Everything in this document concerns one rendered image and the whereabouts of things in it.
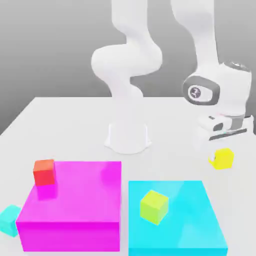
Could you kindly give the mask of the small red cube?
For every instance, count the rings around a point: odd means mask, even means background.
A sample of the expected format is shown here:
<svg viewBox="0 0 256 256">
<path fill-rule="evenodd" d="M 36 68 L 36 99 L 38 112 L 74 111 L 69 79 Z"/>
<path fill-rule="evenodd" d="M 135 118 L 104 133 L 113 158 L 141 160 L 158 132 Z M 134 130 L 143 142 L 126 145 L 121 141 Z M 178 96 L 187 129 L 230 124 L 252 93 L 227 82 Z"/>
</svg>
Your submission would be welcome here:
<svg viewBox="0 0 256 256">
<path fill-rule="evenodd" d="M 36 186 L 52 185 L 55 183 L 55 164 L 53 159 L 36 160 L 33 167 Z"/>
</svg>

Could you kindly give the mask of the small yellow cube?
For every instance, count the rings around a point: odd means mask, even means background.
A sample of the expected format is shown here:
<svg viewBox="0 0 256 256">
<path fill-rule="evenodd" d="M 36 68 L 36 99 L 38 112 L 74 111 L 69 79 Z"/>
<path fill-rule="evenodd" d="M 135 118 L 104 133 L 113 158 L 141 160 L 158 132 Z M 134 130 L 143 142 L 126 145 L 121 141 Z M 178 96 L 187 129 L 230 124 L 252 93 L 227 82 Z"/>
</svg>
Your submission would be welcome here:
<svg viewBox="0 0 256 256">
<path fill-rule="evenodd" d="M 230 148 L 217 149 L 215 161 L 209 162 L 216 170 L 230 169 L 234 162 L 234 152 Z"/>
</svg>

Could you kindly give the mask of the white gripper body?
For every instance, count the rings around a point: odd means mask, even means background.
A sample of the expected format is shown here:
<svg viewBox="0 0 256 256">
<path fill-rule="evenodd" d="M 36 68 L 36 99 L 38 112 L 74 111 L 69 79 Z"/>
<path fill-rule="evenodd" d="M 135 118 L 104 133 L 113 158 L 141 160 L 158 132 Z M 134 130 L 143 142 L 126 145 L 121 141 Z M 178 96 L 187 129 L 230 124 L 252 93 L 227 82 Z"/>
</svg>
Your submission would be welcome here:
<svg viewBox="0 0 256 256">
<path fill-rule="evenodd" d="M 246 128 L 234 132 L 210 132 L 198 127 L 196 129 L 196 152 L 200 156 L 211 155 L 215 150 L 228 148 L 233 142 L 240 142 L 249 134 Z"/>
</svg>

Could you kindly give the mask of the large magenta box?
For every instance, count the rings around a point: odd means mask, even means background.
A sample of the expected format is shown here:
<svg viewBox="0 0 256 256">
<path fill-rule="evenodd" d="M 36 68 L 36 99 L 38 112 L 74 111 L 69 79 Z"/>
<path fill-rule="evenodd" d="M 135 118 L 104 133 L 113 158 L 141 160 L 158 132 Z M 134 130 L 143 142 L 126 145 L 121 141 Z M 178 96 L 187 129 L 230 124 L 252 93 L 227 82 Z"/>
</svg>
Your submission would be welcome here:
<svg viewBox="0 0 256 256">
<path fill-rule="evenodd" d="M 25 252 L 118 252 L 122 164 L 57 161 L 56 184 L 33 186 L 16 220 Z"/>
</svg>

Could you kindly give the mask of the small lime green cube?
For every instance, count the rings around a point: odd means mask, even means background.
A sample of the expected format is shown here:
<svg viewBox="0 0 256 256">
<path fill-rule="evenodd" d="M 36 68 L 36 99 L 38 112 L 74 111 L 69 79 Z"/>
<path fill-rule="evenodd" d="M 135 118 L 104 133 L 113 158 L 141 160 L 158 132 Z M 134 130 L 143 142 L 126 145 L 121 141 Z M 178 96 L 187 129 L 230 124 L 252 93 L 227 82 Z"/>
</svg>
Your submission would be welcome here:
<svg viewBox="0 0 256 256">
<path fill-rule="evenodd" d="M 140 217 L 159 225 L 169 211 L 169 198 L 150 190 L 140 201 Z"/>
</svg>

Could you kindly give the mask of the small teal cube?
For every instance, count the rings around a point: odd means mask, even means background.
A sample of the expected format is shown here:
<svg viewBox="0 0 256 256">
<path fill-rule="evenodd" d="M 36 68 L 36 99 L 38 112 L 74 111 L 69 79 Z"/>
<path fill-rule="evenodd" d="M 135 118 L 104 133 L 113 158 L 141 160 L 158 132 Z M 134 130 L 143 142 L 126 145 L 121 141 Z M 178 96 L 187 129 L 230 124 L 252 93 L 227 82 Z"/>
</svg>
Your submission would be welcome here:
<svg viewBox="0 0 256 256">
<path fill-rule="evenodd" d="M 21 208 L 16 205 L 9 205 L 0 213 L 0 231 L 11 237 L 18 235 L 16 220 L 21 212 Z"/>
</svg>

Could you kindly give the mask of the large cyan box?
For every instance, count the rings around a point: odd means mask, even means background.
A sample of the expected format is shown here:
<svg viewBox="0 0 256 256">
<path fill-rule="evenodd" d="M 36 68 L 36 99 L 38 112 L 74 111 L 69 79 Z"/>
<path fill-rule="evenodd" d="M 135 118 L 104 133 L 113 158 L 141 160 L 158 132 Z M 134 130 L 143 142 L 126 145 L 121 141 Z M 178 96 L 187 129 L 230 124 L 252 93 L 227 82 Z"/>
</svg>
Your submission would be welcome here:
<svg viewBox="0 0 256 256">
<path fill-rule="evenodd" d="M 159 225 L 140 216 L 140 201 L 150 190 L 169 198 Z M 128 256 L 227 256 L 227 242 L 200 180 L 130 181 L 128 210 Z"/>
</svg>

